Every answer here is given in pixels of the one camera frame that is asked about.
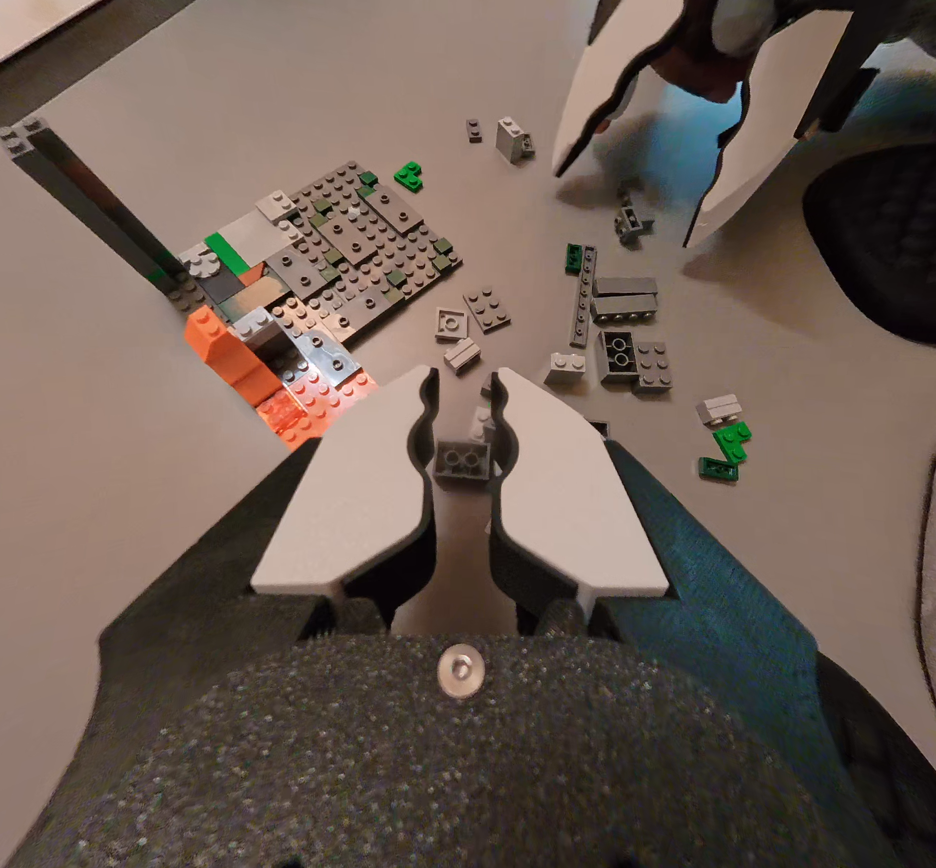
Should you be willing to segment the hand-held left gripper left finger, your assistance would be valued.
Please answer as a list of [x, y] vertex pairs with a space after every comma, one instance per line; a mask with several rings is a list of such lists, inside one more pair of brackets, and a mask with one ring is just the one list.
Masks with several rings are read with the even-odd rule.
[[322, 437], [251, 578], [269, 595], [339, 597], [416, 542], [433, 515], [438, 370], [419, 365]]

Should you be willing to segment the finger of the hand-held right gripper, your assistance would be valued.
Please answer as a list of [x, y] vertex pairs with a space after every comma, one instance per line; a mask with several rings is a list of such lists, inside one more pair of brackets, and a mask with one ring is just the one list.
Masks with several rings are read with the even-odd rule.
[[814, 10], [762, 44], [743, 86], [741, 120], [721, 149], [686, 248], [725, 225], [796, 144], [796, 130], [852, 15]]
[[672, 42], [685, 0], [599, 0], [552, 155], [563, 176], [601, 124], [628, 106], [639, 73]]

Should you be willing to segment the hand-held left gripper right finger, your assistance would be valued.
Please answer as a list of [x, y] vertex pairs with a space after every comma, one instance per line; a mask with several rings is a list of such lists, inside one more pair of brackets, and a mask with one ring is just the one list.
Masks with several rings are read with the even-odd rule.
[[489, 561], [525, 613], [556, 599], [591, 613], [599, 598], [669, 588], [605, 441], [560, 398], [510, 368], [491, 383], [501, 469], [492, 483]]

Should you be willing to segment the grey lego slope brick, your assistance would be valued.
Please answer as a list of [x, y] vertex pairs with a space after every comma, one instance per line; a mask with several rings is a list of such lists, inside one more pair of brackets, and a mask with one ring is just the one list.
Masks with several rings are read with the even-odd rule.
[[522, 160], [530, 160], [535, 156], [530, 134], [508, 116], [500, 118], [497, 122], [495, 146], [511, 164], [518, 164]]

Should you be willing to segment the dark grey studded lego brick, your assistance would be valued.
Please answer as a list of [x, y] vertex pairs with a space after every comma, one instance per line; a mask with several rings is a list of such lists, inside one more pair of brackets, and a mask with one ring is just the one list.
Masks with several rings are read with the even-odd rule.
[[665, 343], [637, 341], [634, 350], [638, 377], [633, 383], [633, 393], [650, 395], [670, 391], [673, 375]]

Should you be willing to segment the long dark grey lego plate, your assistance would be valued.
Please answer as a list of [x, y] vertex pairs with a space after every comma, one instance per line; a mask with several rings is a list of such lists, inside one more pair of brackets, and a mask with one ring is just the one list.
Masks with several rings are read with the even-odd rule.
[[585, 349], [591, 324], [590, 305], [594, 272], [597, 265], [597, 251], [595, 247], [589, 245], [580, 248], [580, 250], [578, 289], [569, 344], [571, 347]]

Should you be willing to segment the dark grey six-stud lego plate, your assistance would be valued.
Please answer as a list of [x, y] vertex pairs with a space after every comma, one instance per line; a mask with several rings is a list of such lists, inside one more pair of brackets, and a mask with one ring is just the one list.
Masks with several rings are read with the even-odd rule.
[[463, 300], [479, 331], [488, 334], [511, 323], [506, 309], [492, 285], [486, 284], [463, 294]]

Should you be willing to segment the grey and orange lego build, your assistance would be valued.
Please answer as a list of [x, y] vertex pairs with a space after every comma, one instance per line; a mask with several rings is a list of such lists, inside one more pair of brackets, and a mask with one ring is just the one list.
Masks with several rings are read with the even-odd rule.
[[347, 345], [462, 262], [355, 160], [173, 254], [44, 119], [3, 127], [2, 149], [165, 298], [194, 353], [290, 450], [376, 390]]

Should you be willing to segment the person's right hand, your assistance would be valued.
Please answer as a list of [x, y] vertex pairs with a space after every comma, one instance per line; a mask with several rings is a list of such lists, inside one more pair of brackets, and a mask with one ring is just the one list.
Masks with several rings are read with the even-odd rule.
[[716, 54], [692, 58], [682, 47], [673, 45], [656, 58], [651, 68], [661, 79], [708, 102], [727, 103], [748, 72], [749, 57], [732, 58]]

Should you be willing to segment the black office chair seat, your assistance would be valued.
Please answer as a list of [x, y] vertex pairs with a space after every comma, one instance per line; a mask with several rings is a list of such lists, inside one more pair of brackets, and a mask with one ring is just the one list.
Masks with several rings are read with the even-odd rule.
[[935, 144], [866, 152], [816, 177], [803, 215], [829, 271], [874, 324], [935, 344]]

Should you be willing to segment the dark grey lego bracket brick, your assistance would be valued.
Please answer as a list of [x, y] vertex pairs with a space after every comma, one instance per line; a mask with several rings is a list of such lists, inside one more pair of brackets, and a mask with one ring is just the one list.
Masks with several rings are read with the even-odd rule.
[[641, 218], [638, 215], [627, 182], [619, 184], [616, 196], [618, 208], [614, 218], [615, 234], [623, 246], [636, 248], [643, 237], [653, 233], [654, 219]]

